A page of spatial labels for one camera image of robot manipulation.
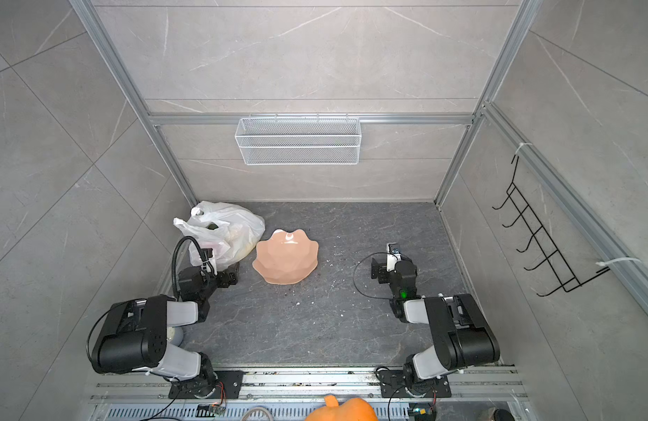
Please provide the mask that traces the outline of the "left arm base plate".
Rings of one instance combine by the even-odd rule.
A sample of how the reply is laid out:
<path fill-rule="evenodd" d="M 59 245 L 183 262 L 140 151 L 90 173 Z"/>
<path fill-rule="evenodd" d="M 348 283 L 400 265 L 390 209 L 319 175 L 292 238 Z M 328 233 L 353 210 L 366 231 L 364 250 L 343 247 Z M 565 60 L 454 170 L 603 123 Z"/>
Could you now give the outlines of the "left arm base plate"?
<path fill-rule="evenodd" d="M 182 382 L 171 381 L 168 398 L 172 399 L 236 399 L 240 395 L 244 372 L 216 371 L 210 378 L 199 375 Z"/>

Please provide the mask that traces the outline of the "white plastic bag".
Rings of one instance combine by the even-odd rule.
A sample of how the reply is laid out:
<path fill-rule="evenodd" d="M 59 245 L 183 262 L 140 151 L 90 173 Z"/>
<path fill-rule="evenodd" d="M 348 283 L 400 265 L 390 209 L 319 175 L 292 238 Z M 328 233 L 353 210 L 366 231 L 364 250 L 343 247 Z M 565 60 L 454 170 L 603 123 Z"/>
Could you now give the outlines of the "white plastic bag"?
<path fill-rule="evenodd" d="M 207 250 L 215 272 L 224 271 L 244 259 L 265 231 L 264 219 L 240 205 L 203 201 L 191 210 L 187 221 L 173 219 L 185 236 Z"/>

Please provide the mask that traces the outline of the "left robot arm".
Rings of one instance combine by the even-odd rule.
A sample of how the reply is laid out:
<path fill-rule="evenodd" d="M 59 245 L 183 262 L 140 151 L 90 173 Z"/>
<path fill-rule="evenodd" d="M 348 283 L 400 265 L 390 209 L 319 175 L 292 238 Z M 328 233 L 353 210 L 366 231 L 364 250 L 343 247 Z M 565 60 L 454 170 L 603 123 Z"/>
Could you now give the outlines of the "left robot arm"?
<path fill-rule="evenodd" d="M 170 382 L 175 393 L 210 396 L 220 383 L 210 358 L 187 351 L 167 339 L 170 328 L 206 321 L 209 298 L 217 289 L 238 283 L 239 264 L 218 273 L 184 268 L 173 277 L 174 296 L 164 294 L 115 303 L 100 317 L 86 356 L 98 374 L 145 373 Z"/>

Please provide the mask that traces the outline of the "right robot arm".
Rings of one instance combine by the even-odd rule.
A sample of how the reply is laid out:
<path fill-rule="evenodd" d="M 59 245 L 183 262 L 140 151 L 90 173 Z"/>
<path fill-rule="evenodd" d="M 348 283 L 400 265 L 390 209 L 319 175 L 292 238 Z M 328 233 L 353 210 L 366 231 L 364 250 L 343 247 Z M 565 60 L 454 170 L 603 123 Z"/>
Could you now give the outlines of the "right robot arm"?
<path fill-rule="evenodd" d="M 421 296 L 417 275 L 417 266 L 401 254 L 388 254 L 385 263 L 371 260 L 371 278 L 392 292 L 387 301 L 394 316 L 406 324 L 428 326 L 431 334 L 432 345 L 406 359 L 405 387 L 421 392 L 457 370 L 499 361 L 499 342 L 473 296 Z"/>

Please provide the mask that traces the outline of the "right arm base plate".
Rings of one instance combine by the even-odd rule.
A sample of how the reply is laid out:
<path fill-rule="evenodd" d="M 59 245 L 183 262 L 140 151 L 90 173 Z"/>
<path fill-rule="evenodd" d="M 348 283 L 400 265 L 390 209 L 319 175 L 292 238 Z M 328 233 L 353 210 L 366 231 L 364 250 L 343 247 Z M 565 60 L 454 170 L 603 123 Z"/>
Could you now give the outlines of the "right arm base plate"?
<path fill-rule="evenodd" d="M 450 398 L 452 392 L 446 377 L 430 380 L 410 380 L 402 370 L 378 367 L 374 375 L 383 398 Z"/>

